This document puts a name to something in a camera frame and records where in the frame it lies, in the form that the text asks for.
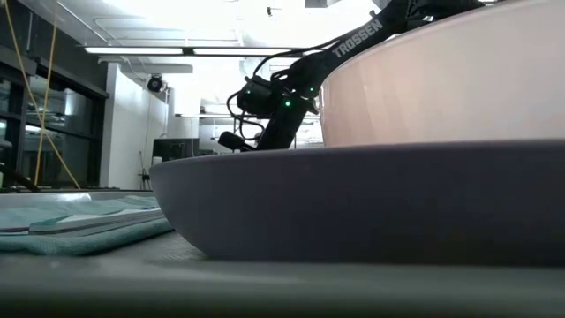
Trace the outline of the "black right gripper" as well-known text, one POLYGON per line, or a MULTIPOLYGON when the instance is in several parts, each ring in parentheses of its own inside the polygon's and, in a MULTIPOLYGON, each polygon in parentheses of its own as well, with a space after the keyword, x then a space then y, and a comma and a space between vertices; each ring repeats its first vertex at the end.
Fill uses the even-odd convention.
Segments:
POLYGON ((314 115, 318 110, 312 99, 297 95, 283 95, 277 100, 275 112, 261 134, 258 150, 286 149, 295 139, 307 112, 314 115))

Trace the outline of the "purple plate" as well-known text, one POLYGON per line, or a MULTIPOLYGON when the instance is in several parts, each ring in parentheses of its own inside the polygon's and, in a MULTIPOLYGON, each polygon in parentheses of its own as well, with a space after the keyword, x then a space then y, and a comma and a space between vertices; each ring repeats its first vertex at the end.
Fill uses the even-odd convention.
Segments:
POLYGON ((174 230, 230 261, 565 267, 565 141, 252 151, 159 163, 174 230))

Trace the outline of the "pale pink bowl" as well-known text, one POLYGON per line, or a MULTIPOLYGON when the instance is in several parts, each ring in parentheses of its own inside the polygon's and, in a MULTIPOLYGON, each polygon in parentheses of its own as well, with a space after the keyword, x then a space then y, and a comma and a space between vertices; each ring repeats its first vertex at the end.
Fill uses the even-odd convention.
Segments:
POLYGON ((328 147, 565 140, 565 0, 505 0, 398 35, 324 81, 328 147))

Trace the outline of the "iridescent knife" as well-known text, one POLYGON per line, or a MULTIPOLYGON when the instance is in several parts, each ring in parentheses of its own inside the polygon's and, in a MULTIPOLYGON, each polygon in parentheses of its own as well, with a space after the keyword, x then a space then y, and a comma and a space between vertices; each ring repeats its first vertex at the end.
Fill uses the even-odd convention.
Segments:
POLYGON ((103 231, 164 218, 158 207, 123 209, 100 215, 71 215, 31 223, 28 233, 34 235, 91 235, 103 231))

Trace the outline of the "blue cloth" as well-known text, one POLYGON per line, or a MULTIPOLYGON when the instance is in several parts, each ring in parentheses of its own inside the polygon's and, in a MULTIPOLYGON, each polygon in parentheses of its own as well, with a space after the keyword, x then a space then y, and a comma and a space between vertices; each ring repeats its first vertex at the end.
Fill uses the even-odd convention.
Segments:
MULTIPOLYGON (((25 208, 0 208, 0 229, 26 228, 31 223, 71 215, 100 215, 123 209, 155 207, 153 196, 125 196, 101 201, 43 203, 25 208)), ((173 231, 167 219, 138 223, 87 236, 0 234, 0 254, 82 256, 126 246, 173 231)))

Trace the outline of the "black monitor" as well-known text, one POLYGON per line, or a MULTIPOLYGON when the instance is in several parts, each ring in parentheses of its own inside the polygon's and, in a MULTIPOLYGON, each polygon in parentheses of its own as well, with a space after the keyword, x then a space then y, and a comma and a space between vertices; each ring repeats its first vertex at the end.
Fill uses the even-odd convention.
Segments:
POLYGON ((164 162, 194 157, 198 154, 200 140, 192 138, 183 139, 155 139, 152 157, 161 157, 164 162))

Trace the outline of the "black overhead beam with lights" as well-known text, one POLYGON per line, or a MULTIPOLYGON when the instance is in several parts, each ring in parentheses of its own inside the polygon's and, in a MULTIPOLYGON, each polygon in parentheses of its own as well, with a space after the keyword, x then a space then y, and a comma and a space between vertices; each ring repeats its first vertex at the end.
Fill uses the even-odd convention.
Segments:
POLYGON ((140 57, 268 57, 276 54, 296 55, 302 49, 252 48, 252 47, 110 47, 88 46, 84 50, 100 56, 140 56, 140 57))

